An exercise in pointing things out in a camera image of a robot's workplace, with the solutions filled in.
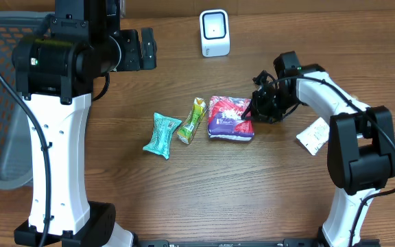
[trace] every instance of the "teal wrapper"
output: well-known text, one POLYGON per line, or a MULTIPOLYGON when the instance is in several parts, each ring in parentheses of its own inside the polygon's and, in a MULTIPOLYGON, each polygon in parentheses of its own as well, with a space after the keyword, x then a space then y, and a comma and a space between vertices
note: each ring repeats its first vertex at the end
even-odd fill
POLYGON ((169 159, 171 136, 181 122, 179 119, 165 117, 159 113, 155 113, 154 133, 149 144, 145 145, 143 150, 162 155, 165 159, 169 159))

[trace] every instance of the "plastic snack package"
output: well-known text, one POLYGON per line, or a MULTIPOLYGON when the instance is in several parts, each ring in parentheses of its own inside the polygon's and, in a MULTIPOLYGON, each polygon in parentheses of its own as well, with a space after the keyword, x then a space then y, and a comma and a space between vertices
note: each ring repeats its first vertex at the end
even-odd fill
POLYGON ((154 113, 154 133, 149 144, 143 150, 164 156, 169 159, 171 136, 182 121, 171 117, 164 117, 154 113))
POLYGON ((209 137, 250 141, 254 136, 252 123, 241 119, 250 102, 251 99, 212 96, 208 114, 209 137))
POLYGON ((186 144, 191 143, 207 109, 204 99, 198 97, 195 98, 193 108, 191 109, 187 120, 185 120, 184 125, 178 130, 179 140, 186 144))

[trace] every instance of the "wood grain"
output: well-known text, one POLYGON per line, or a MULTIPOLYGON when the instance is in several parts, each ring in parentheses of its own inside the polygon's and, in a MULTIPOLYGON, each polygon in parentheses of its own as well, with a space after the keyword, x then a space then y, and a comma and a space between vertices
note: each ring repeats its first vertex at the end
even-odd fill
MULTIPOLYGON (((209 141, 205 119, 191 145, 173 137, 168 161, 142 151, 154 112, 184 120, 194 97, 250 97, 251 78, 272 71, 279 53, 295 50, 302 64, 322 65, 360 100, 386 105, 395 127, 395 11, 232 16, 231 53, 205 59, 195 17, 126 19, 121 27, 154 28, 158 68, 112 74, 108 93, 93 104, 86 190, 90 200, 114 203, 118 223, 141 239, 315 236, 334 185, 326 147, 311 156, 295 141, 318 118, 310 108, 282 124, 255 124, 250 143, 209 141)), ((103 83, 95 82, 96 92, 103 83)), ((29 187, 0 191, 0 246, 14 245, 12 231, 31 200, 29 187)), ((374 201, 362 236, 395 246, 395 194, 374 201)))
MULTIPOLYGON (((54 11, 55 0, 0 0, 0 11, 54 11)), ((221 8, 233 14, 395 10, 395 0, 125 0, 128 18, 190 17, 221 8)))

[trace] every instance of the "purple package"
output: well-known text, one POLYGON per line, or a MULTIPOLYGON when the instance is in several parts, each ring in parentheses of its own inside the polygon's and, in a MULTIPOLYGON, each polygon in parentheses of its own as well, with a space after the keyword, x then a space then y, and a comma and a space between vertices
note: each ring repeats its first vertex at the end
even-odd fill
POLYGON ((212 96, 208 114, 209 137, 250 141, 254 136, 252 123, 241 119, 250 102, 251 99, 212 96))

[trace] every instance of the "yellow and green wrapper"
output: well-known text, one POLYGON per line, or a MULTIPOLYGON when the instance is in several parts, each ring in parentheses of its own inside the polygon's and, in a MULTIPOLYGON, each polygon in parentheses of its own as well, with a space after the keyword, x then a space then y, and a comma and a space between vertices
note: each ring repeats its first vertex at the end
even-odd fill
POLYGON ((185 120, 184 125, 178 130, 178 137, 183 143, 190 144, 193 137, 198 130, 199 124, 205 116, 208 107, 205 104, 204 99, 195 98, 193 103, 193 108, 190 111, 187 120, 185 120))

